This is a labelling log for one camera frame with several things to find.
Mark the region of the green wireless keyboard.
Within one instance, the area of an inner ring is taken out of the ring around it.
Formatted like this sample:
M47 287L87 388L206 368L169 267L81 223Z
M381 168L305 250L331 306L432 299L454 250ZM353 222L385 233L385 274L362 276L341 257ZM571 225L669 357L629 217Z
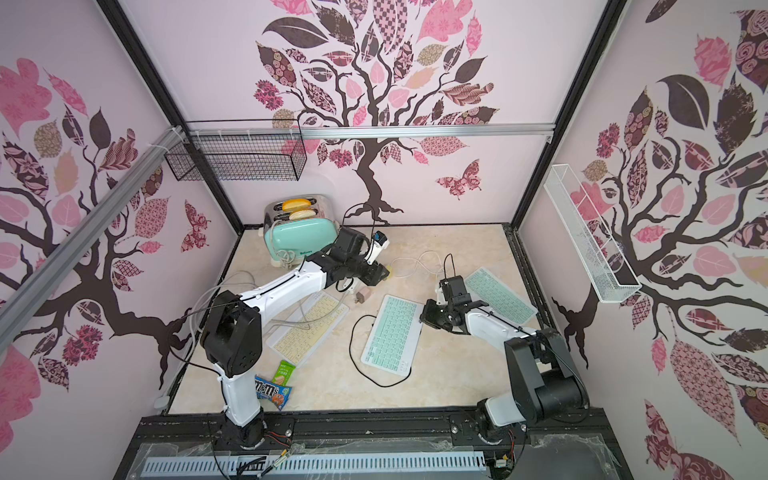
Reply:
M422 331L419 315L424 305L392 295L385 295L361 362L393 375L407 376Z

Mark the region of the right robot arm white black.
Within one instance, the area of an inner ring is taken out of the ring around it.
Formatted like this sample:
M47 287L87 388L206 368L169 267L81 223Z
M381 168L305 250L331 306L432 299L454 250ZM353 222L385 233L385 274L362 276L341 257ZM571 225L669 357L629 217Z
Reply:
M454 335L473 336L503 352L510 391L480 401L473 420L479 438L498 444L514 425L535 425L577 409L590 398L562 335L555 329L516 325L475 299L461 276L441 279L426 302L422 324Z

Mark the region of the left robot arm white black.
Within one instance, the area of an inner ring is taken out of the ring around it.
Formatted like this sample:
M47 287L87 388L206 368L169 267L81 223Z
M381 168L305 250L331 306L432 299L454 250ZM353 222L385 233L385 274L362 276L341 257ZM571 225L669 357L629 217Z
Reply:
M225 404L224 436L245 449L264 440L264 410L254 371L264 349L264 330L275 327L276 317L289 307L301 307L305 298L336 284L378 285L389 275L378 262L388 245L380 230L365 235L342 227L332 243L278 279L242 294L223 291L213 300L200 345L218 376Z

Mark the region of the yellow wireless keyboard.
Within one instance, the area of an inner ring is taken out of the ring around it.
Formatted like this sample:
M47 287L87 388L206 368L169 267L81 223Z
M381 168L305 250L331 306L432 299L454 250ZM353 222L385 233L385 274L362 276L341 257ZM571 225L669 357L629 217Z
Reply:
M325 292L310 295L278 325L267 339L267 346L282 360L301 367L348 314L345 297Z

